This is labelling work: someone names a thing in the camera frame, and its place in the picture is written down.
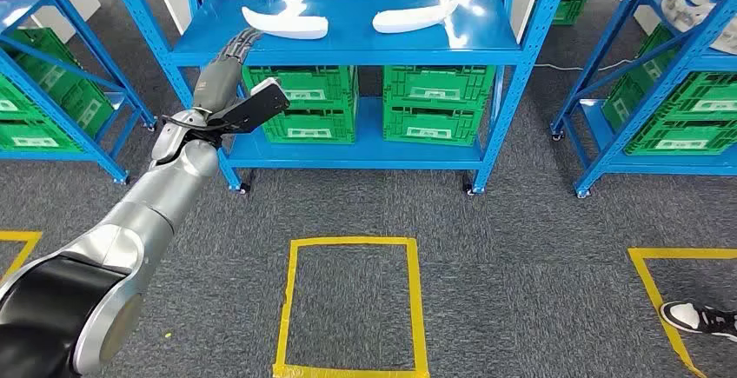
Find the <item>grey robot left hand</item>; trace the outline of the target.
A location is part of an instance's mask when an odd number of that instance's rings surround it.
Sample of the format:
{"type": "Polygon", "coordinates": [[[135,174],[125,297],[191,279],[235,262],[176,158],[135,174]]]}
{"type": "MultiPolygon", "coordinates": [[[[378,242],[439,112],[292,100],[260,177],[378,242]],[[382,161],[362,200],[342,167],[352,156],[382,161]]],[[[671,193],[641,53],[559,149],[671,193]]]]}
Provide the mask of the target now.
{"type": "Polygon", "coordinates": [[[242,67],[252,45],[262,36],[248,27],[233,36],[201,71],[193,92],[192,108],[215,114],[236,95],[242,67]]]}

